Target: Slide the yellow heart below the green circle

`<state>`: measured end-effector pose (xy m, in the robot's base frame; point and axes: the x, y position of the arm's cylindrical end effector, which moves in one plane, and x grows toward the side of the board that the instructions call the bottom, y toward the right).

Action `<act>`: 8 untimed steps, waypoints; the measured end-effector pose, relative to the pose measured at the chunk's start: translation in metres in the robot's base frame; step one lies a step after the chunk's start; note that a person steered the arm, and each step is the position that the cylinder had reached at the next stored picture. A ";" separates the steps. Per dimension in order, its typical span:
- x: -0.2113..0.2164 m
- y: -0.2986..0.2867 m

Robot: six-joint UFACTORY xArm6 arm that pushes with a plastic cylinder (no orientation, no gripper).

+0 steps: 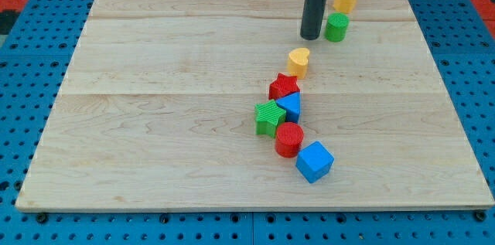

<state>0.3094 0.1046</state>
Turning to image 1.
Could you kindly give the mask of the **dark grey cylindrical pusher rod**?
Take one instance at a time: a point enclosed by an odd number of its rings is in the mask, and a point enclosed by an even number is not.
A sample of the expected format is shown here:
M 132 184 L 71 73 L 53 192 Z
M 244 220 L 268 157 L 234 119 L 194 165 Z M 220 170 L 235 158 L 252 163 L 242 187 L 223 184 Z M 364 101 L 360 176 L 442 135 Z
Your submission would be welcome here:
M 300 36 L 306 40 L 319 38 L 326 0 L 305 0 L 302 12 Z

